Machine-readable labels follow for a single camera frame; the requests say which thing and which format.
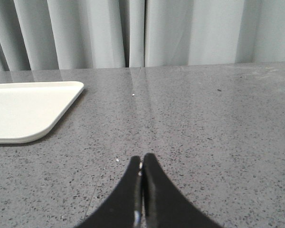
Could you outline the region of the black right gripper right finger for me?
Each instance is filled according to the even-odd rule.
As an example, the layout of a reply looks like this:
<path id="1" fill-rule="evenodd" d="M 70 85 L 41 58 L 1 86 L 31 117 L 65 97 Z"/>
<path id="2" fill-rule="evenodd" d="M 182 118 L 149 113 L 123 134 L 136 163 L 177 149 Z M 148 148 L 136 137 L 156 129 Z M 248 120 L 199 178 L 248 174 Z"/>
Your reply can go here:
<path id="1" fill-rule="evenodd" d="M 143 159 L 143 192 L 148 228 L 219 228 L 174 186 L 156 156 Z"/>

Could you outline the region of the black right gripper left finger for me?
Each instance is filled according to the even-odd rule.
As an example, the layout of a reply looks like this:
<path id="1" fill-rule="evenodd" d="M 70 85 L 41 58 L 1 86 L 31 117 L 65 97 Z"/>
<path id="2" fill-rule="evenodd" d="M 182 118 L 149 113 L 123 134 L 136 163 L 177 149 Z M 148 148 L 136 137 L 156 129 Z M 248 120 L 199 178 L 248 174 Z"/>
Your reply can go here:
<path id="1" fill-rule="evenodd" d="M 142 218 L 142 165 L 133 156 L 115 187 L 102 205 L 79 228 L 139 228 Z"/>

